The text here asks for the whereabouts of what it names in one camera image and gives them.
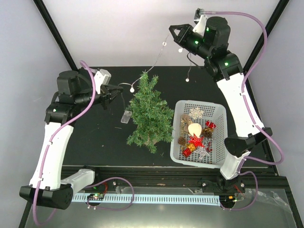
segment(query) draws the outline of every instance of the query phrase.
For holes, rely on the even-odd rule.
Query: miniature christmas tree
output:
[[[138,85],[139,91],[127,108],[132,111],[133,122],[137,125],[127,144],[146,145],[151,153],[156,153],[157,142],[169,143],[173,140],[171,120],[174,111],[159,98],[161,93],[153,90],[157,80],[158,77],[154,76],[149,82],[148,74],[144,72]]]

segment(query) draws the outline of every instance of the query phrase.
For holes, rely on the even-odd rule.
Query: white wall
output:
[[[287,176],[304,221],[304,1],[290,1],[269,37],[266,55],[250,76],[265,126],[281,145],[286,160],[278,166]],[[277,149],[271,145],[276,160]]]
[[[197,8],[241,11],[267,23],[279,0],[44,0],[73,59],[91,66],[152,66],[170,25],[192,24]],[[229,50],[242,65],[261,28],[253,20],[225,16],[231,26]],[[159,66],[188,66],[187,52],[170,35]],[[193,58],[203,63],[201,58]]]
[[[58,73],[69,67],[32,0],[0,7],[0,224],[18,227],[25,207],[19,189],[38,162],[45,109]]]

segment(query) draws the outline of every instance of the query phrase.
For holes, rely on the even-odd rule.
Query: white plastic basket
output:
[[[211,121],[216,125],[214,129],[210,148],[212,152],[210,156],[204,156],[202,160],[199,160],[199,153],[192,153],[188,158],[182,154],[182,147],[178,144],[178,138],[180,135],[181,115],[189,114],[192,108],[199,107],[204,113],[202,118],[192,121],[199,123],[202,128],[206,127],[206,122]],[[173,119],[173,141],[171,142],[170,156],[174,162],[184,165],[192,165],[204,168],[220,168],[224,163],[225,157],[228,153],[224,140],[227,138],[227,115],[224,106],[203,102],[203,101],[178,101],[175,105],[174,119]],[[183,137],[189,140],[189,136],[184,134]]]

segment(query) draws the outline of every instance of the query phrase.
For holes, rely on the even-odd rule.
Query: red wire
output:
[[[105,185],[104,187],[104,194],[106,194],[106,192],[108,191],[108,184],[105,182],[103,183]]]
[[[242,196],[245,198],[245,195],[240,191],[240,189],[236,186],[236,185],[234,185],[234,187],[237,189],[237,191],[239,192],[239,193],[241,193],[242,194]]]

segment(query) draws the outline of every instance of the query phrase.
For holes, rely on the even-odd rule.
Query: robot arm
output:
[[[33,202],[34,192],[40,182],[37,205],[66,209],[71,203],[73,194],[94,182],[95,172],[90,169],[80,169],[78,173],[61,180],[61,168],[68,140],[73,132],[74,124],[67,125],[59,131],[50,144],[50,137],[64,123],[81,112],[92,99],[92,88],[83,90],[79,78],[83,77],[77,71],[65,71],[57,78],[58,92],[54,94],[51,105],[46,110],[45,138],[41,149],[38,165],[28,186],[22,186],[20,196]],[[94,104],[101,104],[104,109],[123,91],[122,87],[109,85],[111,74],[99,70],[94,81],[96,96]],[[45,156],[46,147],[50,145]],[[39,178],[43,164],[42,178]]]
[[[272,131],[270,128],[264,128],[258,118],[247,89],[245,88],[244,93],[241,91],[244,79],[243,69],[238,57],[228,51],[230,35],[228,22],[222,17],[210,17],[206,23],[200,23],[206,19],[202,15],[204,11],[197,9],[194,22],[201,25],[199,29],[196,29],[197,31],[201,31],[201,27],[205,26],[203,36],[195,32],[189,24],[170,26],[169,31],[178,45],[205,60],[206,71],[212,76],[230,107],[236,125],[236,134],[225,139],[225,146],[229,153],[220,172],[226,180],[231,180],[238,176],[243,158],[250,154],[255,145],[266,139],[252,124],[243,95],[247,96],[248,106],[256,125],[263,128],[269,135],[272,135]]]

